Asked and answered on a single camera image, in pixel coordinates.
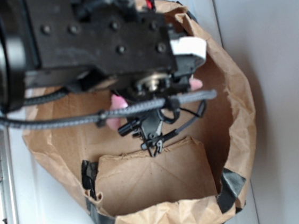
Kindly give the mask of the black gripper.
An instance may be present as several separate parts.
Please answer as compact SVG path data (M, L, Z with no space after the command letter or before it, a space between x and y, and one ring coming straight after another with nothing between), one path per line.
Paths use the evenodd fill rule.
M172 24L167 27L176 69L166 73L158 71L143 74L122 89L112 89L112 94L124 98L128 103L136 103L191 91L190 79L206 62L206 40L189 36L184 30L179 32ZM156 157L163 148L162 126L160 110L154 110L127 118L127 123L118 129L118 133L121 136L131 133L133 138L140 138L143 140L142 150L148 150L151 157Z

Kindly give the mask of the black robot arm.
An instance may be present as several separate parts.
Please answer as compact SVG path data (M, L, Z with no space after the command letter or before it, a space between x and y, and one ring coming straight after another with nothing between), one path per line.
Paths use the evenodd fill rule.
M182 128L162 133L182 105L199 102L203 115L215 90L193 92L190 78L205 63L206 41L178 33L156 11L155 0L0 0L0 124L48 129L127 118L151 156ZM69 93L109 90L124 109L43 121L15 121L7 113Z

